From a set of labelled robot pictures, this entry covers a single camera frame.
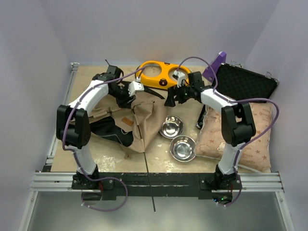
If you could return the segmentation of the beige pet tent fabric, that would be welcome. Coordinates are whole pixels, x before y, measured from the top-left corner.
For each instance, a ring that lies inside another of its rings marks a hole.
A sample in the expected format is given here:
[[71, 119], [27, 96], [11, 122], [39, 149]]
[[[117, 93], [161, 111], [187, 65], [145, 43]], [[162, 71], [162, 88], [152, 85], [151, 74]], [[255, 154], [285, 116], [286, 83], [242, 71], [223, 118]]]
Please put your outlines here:
[[91, 132], [104, 140], [120, 144], [126, 154], [146, 151], [167, 116], [165, 98], [158, 92], [145, 87], [135, 96], [131, 108], [120, 108], [116, 98], [108, 94], [89, 115]]

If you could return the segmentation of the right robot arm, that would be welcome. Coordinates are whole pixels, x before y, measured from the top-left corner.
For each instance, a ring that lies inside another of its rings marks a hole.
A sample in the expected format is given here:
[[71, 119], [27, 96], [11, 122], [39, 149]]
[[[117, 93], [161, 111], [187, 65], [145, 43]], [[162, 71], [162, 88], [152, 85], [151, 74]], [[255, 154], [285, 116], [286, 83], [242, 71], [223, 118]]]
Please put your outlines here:
[[238, 179], [238, 162], [244, 145], [256, 134], [250, 104], [236, 103], [212, 86], [206, 86], [200, 72], [191, 72], [186, 77], [181, 71], [175, 70], [173, 77], [177, 84], [168, 88], [165, 106], [174, 107], [176, 102], [185, 103], [194, 99], [220, 113], [225, 147], [215, 173], [206, 183], [215, 190], [226, 189], [232, 181]]

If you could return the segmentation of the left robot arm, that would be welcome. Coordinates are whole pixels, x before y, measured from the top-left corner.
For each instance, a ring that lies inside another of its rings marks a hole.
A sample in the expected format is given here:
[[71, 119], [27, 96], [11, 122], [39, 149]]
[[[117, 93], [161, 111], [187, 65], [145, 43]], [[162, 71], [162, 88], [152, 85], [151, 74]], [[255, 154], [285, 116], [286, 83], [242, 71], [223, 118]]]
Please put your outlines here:
[[100, 183], [98, 167], [90, 153], [88, 143], [91, 138], [89, 114], [97, 103], [110, 92], [115, 93], [119, 99], [131, 97], [131, 93], [125, 90], [121, 93], [121, 88], [117, 84], [119, 81], [136, 74], [140, 69], [124, 75], [122, 69], [109, 65], [107, 70], [101, 74], [96, 74], [89, 86], [68, 105], [60, 105], [56, 113], [56, 138], [62, 142], [64, 151], [71, 151], [77, 164], [77, 172], [74, 180], [84, 184], [89, 189], [96, 188]]

